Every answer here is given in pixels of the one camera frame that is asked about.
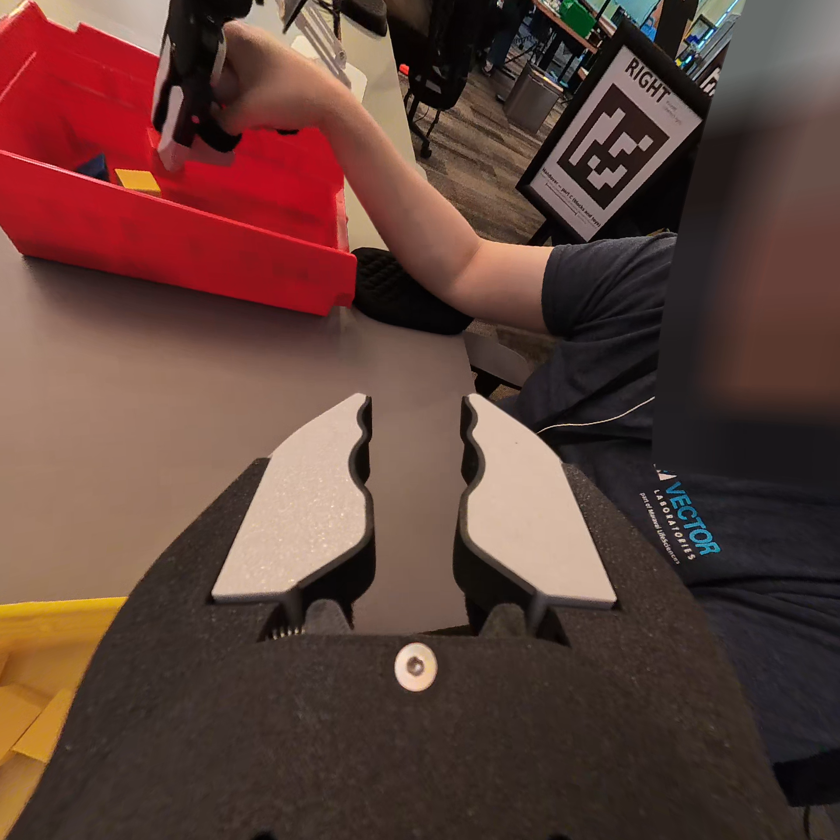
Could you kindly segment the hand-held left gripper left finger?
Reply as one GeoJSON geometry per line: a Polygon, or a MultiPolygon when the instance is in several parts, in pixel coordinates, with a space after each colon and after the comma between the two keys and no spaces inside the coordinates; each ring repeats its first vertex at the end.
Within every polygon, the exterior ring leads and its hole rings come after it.
{"type": "Polygon", "coordinates": [[[275,604],[301,628],[315,601],[351,622],[375,577],[372,400],[354,393],[301,426],[268,458],[211,590],[216,604],[275,604]]]}

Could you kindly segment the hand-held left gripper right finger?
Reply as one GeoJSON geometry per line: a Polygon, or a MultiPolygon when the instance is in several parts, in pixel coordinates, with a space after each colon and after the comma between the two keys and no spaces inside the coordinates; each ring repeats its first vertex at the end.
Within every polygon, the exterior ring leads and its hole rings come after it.
{"type": "Polygon", "coordinates": [[[551,607],[610,611],[616,592],[561,459],[478,394],[463,397],[465,489],[453,572],[469,609],[519,607],[536,633],[551,607]]]}

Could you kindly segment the red plastic bin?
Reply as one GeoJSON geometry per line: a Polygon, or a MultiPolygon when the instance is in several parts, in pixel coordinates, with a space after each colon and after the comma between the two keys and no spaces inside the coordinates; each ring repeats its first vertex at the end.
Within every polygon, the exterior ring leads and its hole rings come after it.
{"type": "Polygon", "coordinates": [[[169,173],[154,56],[35,2],[2,18],[1,221],[24,256],[319,316],[354,299],[343,172],[315,129],[248,133],[234,162],[169,173]],[[110,182],[75,173],[99,153],[110,182]],[[116,168],[151,172],[161,197],[116,168]]]}

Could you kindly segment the yellow plastic bin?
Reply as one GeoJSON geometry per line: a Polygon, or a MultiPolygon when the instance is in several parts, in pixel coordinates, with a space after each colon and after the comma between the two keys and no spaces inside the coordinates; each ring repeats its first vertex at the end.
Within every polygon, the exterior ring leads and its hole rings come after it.
{"type": "MultiPolygon", "coordinates": [[[[74,692],[91,658],[126,602],[124,596],[1,606],[1,686],[47,695],[74,692]]],[[[1,838],[7,838],[47,764],[22,755],[1,764],[1,838]]]]}

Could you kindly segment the person's right forearm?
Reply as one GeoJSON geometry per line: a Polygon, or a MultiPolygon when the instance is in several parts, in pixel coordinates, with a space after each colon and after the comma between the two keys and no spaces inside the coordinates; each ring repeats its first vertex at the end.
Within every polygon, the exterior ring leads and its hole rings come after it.
{"type": "Polygon", "coordinates": [[[551,250],[480,237],[382,128],[322,75],[313,121],[385,246],[420,286],[473,319],[548,334],[542,288],[551,250]]]}

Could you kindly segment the person in navy shirt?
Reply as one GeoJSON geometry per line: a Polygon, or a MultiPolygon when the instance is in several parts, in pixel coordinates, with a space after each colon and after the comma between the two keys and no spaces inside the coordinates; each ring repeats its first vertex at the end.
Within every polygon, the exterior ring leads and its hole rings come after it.
{"type": "Polygon", "coordinates": [[[789,803],[838,805],[838,501],[654,461],[659,336],[676,236],[551,248],[559,345],[507,409],[677,573],[742,686],[789,803]]]}

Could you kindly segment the black office chair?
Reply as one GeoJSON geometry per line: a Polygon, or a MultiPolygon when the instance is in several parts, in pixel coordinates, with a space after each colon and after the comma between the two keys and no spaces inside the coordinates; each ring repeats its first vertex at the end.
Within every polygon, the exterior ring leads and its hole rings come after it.
{"type": "Polygon", "coordinates": [[[386,22],[398,69],[406,68],[403,105],[409,130],[430,157],[431,134],[466,87],[487,16],[485,1],[387,1],[386,22]]]}

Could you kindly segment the grey trash can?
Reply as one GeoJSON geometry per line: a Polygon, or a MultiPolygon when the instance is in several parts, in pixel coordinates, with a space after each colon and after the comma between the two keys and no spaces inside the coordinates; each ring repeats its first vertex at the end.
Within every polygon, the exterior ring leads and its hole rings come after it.
{"type": "Polygon", "coordinates": [[[560,84],[529,62],[513,84],[502,110],[510,124],[536,135],[563,95],[560,84]]]}

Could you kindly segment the black framed sign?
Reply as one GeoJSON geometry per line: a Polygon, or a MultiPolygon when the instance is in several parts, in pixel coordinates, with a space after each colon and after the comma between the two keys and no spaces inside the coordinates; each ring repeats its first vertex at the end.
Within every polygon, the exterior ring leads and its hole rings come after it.
{"type": "Polygon", "coordinates": [[[622,21],[517,184],[574,243],[604,238],[699,142],[711,97],[622,21]]]}

